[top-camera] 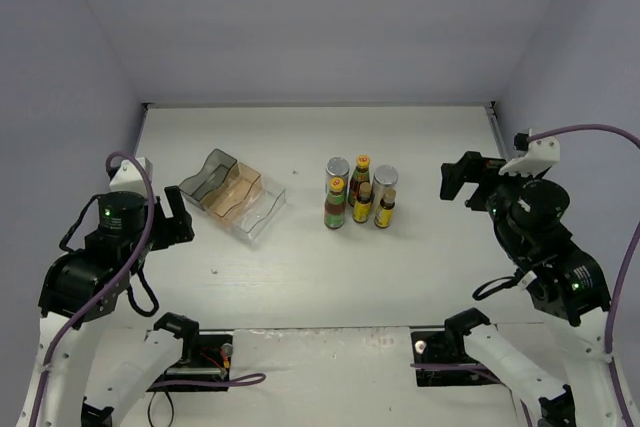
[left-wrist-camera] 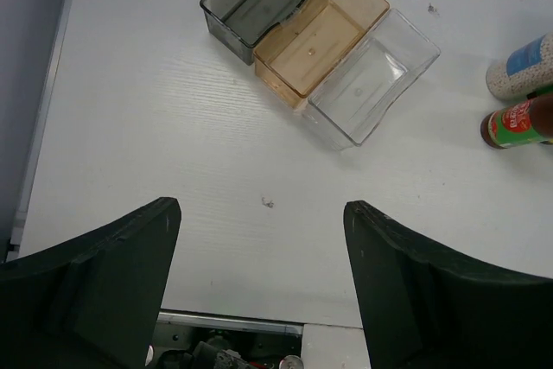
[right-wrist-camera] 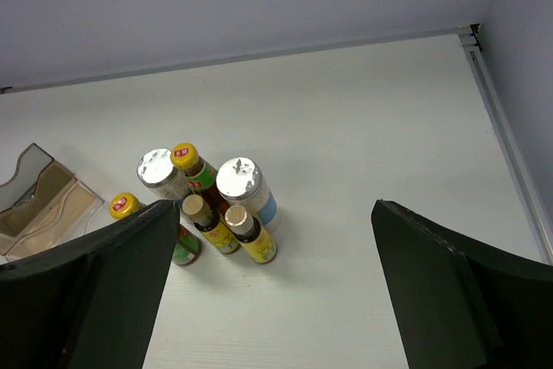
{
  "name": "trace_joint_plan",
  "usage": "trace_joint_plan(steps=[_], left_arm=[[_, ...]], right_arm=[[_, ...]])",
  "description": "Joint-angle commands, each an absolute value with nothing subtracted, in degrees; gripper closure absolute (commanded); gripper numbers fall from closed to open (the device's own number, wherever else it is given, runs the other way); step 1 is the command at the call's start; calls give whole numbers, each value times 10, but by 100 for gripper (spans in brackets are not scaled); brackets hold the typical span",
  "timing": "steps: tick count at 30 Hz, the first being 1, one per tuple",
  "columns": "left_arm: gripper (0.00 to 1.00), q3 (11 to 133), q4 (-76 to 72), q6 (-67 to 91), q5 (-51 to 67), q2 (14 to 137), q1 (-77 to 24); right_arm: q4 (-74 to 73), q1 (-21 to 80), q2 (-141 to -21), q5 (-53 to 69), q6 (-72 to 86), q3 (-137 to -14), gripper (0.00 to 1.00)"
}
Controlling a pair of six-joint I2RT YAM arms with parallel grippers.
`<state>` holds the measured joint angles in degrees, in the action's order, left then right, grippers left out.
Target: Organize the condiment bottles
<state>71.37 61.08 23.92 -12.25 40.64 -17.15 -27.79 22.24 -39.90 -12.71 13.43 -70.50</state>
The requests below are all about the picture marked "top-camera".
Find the silver-lid shaker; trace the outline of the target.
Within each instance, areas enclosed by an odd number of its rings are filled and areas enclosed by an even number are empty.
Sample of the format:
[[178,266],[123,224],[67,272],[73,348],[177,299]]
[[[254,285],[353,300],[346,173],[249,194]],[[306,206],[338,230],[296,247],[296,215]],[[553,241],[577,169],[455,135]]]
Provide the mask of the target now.
[[380,165],[376,168],[372,180],[372,205],[377,206],[384,192],[394,189],[398,182],[398,172],[391,165]]
[[332,157],[326,164],[325,168],[325,192],[329,191],[329,185],[334,177],[339,177],[345,184],[348,183],[350,176],[349,162],[342,157]]

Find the small yellow bottle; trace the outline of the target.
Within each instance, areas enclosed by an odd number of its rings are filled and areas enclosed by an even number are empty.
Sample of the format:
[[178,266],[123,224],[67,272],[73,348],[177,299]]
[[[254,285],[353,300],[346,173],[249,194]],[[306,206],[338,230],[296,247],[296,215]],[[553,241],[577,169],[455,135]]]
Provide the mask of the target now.
[[369,182],[362,182],[358,188],[353,207],[353,220],[356,223],[365,223],[370,214],[372,203],[372,186]]
[[397,192],[393,188],[386,189],[382,193],[374,217],[376,227],[385,229],[390,226],[395,208],[396,195]]

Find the red sauce bottle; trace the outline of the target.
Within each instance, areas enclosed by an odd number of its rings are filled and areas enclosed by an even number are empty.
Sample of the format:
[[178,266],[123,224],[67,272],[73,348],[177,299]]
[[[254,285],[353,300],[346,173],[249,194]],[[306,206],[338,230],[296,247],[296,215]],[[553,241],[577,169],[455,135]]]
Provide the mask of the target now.
[[341,177],[333,177],[328,182],[328,190],[324,203],[324,224],[336,230],[343,226],[346,211],[346,188]]
[[350,206],[355,205],[356,197],[362,183],[370,181],[370,157],[368,155],[360,155],[356,159],[356,166],[353,170],[350,183],[348,202]]

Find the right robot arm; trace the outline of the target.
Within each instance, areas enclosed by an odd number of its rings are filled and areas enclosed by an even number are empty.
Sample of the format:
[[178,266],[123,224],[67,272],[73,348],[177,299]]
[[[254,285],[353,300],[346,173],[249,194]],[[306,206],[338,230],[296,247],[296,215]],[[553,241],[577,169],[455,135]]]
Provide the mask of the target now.
[[489,214],[496,240],[515,266],[501,286],[529,295],[567,379],[539,367],[477,309],[446,320],[442,345],[449,356],[470,357],[487,368],[540,426],[636,426],[638,405],[606,342],[614,301],[600,265],[561,223],[570,197],[546,179],[550,167],[527,157],[506,161],[469,151],[442,165],[440,197],[451,201],[464,184],[476,184],[465,204]]

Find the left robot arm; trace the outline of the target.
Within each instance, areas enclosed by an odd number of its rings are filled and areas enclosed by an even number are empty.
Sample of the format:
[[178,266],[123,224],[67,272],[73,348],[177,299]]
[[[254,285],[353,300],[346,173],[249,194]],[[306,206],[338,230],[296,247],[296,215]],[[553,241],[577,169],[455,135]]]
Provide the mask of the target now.
[[185,367],[199,356],[197,323],[175,314],[160,320],[164,333],[116,368],[102,396],[87,399],[86,386],[99,342],[121,294],[140,275],[146,256],[195,234],[180,190],[166,188],[172,214],[161,201],[130,191],[98,194],[99,223],[82,248],[60,244],[40,294],[40,338],[32,377],[17,421],[20,426],[115,426],[156,377],[173,362]]

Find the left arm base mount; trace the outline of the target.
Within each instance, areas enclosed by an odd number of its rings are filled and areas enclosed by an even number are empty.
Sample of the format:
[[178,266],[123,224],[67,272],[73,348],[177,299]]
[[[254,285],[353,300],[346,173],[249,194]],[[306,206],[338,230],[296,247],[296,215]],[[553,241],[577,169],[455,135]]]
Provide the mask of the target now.
[[226,392],[228,387],[221,383],[230,380],[233,343],[231,331],[204,331],[191,349],[190,357],[167,368],[148,391]]

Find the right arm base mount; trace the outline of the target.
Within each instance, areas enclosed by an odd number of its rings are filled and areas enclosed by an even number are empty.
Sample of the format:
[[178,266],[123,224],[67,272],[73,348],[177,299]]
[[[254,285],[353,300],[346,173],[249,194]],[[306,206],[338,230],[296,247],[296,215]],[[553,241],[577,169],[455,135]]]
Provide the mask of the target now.
[[419,388],[499,385],[486,367],[464,353],[456,353],[443,330],[411,332],[413,369]]

